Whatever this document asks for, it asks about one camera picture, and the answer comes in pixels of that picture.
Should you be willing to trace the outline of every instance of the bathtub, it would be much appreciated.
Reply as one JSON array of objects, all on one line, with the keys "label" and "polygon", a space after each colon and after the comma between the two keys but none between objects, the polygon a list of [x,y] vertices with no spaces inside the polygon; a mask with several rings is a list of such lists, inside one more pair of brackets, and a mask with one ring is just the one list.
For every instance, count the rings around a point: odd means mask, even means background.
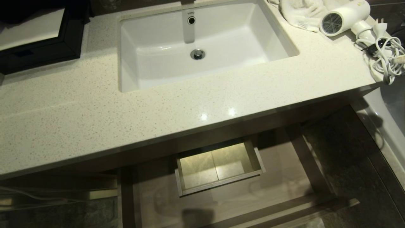
[{"label": "bathtub", "polygon": [[405,77],[352,104],[405,189]]}]

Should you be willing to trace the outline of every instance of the drawer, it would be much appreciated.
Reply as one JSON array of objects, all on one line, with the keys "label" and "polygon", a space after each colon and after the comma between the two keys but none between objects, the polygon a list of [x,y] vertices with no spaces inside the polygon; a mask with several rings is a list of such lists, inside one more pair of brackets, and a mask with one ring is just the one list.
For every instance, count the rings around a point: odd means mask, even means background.
[{"label": "drawer", "polygon": [[[226,161],[215,163],[220,158],[213,152],[218,150],[225,151]],[[195,161],[181,162],[190,157]],[[124,228],[295,227],[359,203],[331,191],[299,125],[119,172],[119,217]]]}]

